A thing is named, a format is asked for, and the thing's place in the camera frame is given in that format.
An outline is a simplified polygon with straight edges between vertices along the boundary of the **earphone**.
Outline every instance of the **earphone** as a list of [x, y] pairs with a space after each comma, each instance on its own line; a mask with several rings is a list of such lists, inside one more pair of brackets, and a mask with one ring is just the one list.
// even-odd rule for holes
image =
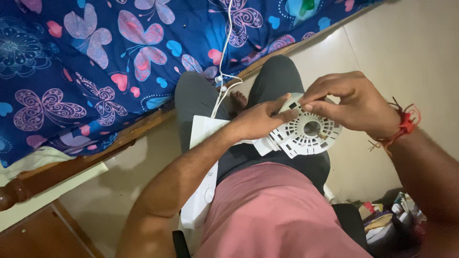
[[[229, 32], [228, 32], [228, 36], [226, 38], [226, 42], [225, 42], [225, 46], [223, 48], [223, 52], [222, 52], [222, 58], [220, 59], [220, 67], [218, 68], [218, 71], [220, 72], [220, 76], [217, 76], [215, 78], [215, 82], [216, 82], [216, 85], [220, 85], [221, 88], [220, 88], [220, 92], [218, 93], [218, 98], [217, 98], [217, 102], [215, 103], [215, 106], [213, 107], [213, 111], [212, 111], [212, 114], [210, 116], [210, 118], [215, 118], [215, 116], [217, 115], [217, 110], [218, 108], [220, 107], [220, 104], [222, 103], [223, 99], [226, 97], [226, 95], [228, 94], [228, 91], [233, 87], [233, 86], [236, 86], [238, 84], [241, 84], [243, 83], [244, 81], [237, 77], [237, 76], [232, 76], [232, 75], [228, 75], [228, 74], [224, 74], [222, 73], [222, 63], [223, 63], [223, 58], [225, 56], [225, 52], [226, 52], [226, 47], [228, 46], [228, 42], [230, 40], [230, 36], [231, 36], [231, 31], [232, 31], [232, 28], [233, 28], [233, 22], [231, 21], [231, 5], [233, 4], [233, 0], [229, 0], [229, 5], [228, 5], [228, 19], [229, 19]], [[226, 88], [225, 86], [223, 86], [223, 76], [227, 76], [227, 77], [231, 77], [231, 78], [235, 78], [235, 79], [239, 79], [241, 80], [240, 82], [237, 82], [235, 84], [232, 84], [230, 87]]]

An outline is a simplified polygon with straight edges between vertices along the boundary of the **white fan body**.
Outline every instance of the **white fan body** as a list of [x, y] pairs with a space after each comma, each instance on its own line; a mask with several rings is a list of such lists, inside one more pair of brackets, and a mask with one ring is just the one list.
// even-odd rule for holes
[[[333, 146], [342, 132], [342, 125], [304, 111], [298, 103], [301, 96], [303, 93], [292, 93], [279, 111], [297, 109], [299, 114], [295, 120], [279, 126], [265, 138], [252, 141], [261, 156], [282, 149], [294, 158], [298, 154], [319, 154]], [[334, 104], [328, 98], [325, 101]]]

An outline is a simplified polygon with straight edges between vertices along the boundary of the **clutter pile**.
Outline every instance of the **clutter pile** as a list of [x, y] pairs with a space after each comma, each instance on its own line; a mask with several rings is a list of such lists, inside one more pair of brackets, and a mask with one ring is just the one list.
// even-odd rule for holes
[[407, 193], [391, 203], [354, 202], [365, 227], [369, 252], [375, 257], [419, 252], [427, 218]]

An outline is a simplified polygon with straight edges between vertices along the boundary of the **hand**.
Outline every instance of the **hand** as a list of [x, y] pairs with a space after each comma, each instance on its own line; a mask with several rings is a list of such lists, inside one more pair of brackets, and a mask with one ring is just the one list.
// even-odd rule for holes
[[298, 110], [292, 109], [271, 116], [272, 113], [280, 110], [289, 97], [290, 93], [287, 93], [275, 101], [266, 101], [245, 110], [226, 125], [228, 134], [235, 142], [256, 140], [267, 136], [282, 124], [297, 118]]
[[[327, 95], [340, 97], [340, 104], [318, 100]], [[360, 71], [320, 77], [299, 103], [305, 111], [334, 120], [350, 130], [365, 131], [373, 138], [388, 138], [400, 130], [399, 114]]]

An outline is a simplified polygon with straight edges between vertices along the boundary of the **white cord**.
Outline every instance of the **white cord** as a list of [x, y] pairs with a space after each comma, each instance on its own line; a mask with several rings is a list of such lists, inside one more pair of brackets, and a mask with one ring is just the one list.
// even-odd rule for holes
[[223, 47], [223, 52], [222, 52], [222, 58], [220, 59], [220, 67], [218, 68], [218, 71], [220, 72], [220, 76], [222, 77], [223, 79], [223, 76], [228, 76], [230, 78], [235, 78], [235, 79], [239, 79], [241, 80], [240, 82], [237, 82], [235, 84], [232, 84], [230, 87], [227, 88], [227, 90], [225, 91], [225, 94], [223, 94], [223, 97], [221, 97], [222, 95], [222, 91], [220, 90], [219, 94], [218, 94], [218, 98], [217, 98], [217, 102], [215, 103], [215, 106], [213, 107], [213, 110], [212, 110], [212, 114], [210, 116], [210, 118], [215, 118], [215, 116], [217, 115], [217, 110], [218, 108], [220, 107], [220, 104], [222, 103], [223, 99], [226, 97], [226, 95], [228, 94], [228, 91], [233, 87], [233, 86], [236, 86], [238, 84], [241, 84], [243, 83], [242, 79], [237, 77], [237, 76], [232, 76], [232, 75], [229, 75], [229, 74], [224, 74], [222, 73], [222, 63], [223, 63], [223, 58], [225, 56], [225, 52], [226, 52], [226, 47], [228, 46], [228, 42], [230, 40], [230, 36], [231, 36], [231, 32], [233, 30], [233, 22], [231, 21], [231, 5], [233, 4], [233, 0], [229, 0], [229, 5], [228, 5], [228, 20], [229, 20], [229, 32], [228, 32], [228, 37], [226, 38], [226, 42], [225, 42], [225, 46]]

